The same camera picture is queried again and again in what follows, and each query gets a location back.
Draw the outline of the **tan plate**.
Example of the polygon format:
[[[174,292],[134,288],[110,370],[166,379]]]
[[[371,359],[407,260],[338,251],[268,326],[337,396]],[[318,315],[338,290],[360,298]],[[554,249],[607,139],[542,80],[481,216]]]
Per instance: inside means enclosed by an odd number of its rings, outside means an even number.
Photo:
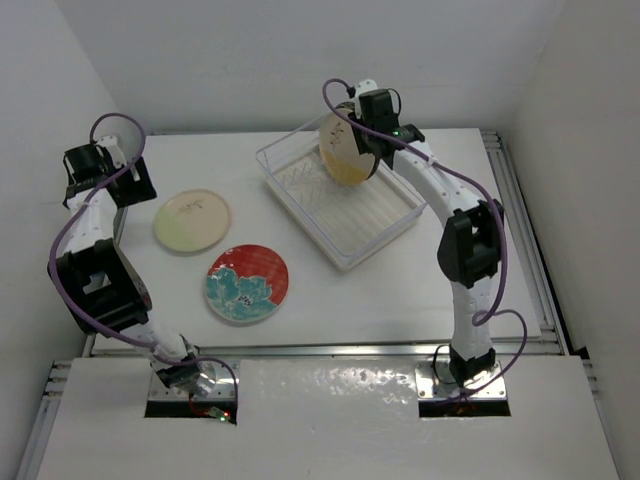
[[[359,152],[352,126],[334,113],[327,114],[321,122],[319,150],[328,173],[339,184],[359,185],[374,170],[375,157]]]

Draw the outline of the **cream plate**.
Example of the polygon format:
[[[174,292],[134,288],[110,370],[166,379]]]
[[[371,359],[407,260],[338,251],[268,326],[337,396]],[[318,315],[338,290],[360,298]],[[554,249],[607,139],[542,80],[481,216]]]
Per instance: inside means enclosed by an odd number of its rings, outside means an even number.
[[[218,244],[231,223],[231,209],[222,196],[211,190],[194,189],[176,194],[158,209],[153,233],[163,247],[191,254]]]

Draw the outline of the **red blue floral plate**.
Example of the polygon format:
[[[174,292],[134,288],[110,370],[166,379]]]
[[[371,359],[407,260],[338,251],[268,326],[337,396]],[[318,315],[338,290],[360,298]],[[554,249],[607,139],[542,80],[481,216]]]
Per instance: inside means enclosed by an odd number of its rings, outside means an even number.
[[[272,316],[289,292],[289,269],[271,248],[244,244],[223,252],[204,281],[212,312],[233,325],[251,325]]]

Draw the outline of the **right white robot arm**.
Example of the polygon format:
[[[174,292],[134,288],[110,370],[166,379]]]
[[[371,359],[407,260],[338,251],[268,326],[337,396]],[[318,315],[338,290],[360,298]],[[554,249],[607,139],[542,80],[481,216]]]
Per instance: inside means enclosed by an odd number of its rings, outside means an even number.
[[[348,94],[355,102],[349,119],[359,150],[408,181],[442,225],[437,261],[454,305],[449,371],[462,387],[495,362],[487,322],[496,310],[492,280],[506,253],[502,207],[483,187],[466,188],[467,181],[437,160],[417,127],[399,123],[389,90],[366,81]]]

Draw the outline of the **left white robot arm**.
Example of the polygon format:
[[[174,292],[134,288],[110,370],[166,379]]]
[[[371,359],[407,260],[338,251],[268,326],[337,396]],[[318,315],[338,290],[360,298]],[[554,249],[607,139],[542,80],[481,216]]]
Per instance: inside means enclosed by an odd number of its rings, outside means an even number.
[[[195,392],[194,347],[151,318],[150,294],[116,238],[118,214],[157,196],[144,161],[126,170],[119,147],[90,142],[66,151],[63,164],[64,205],[75,221],[47,270],[76,323],[135,347],[166,388]]]

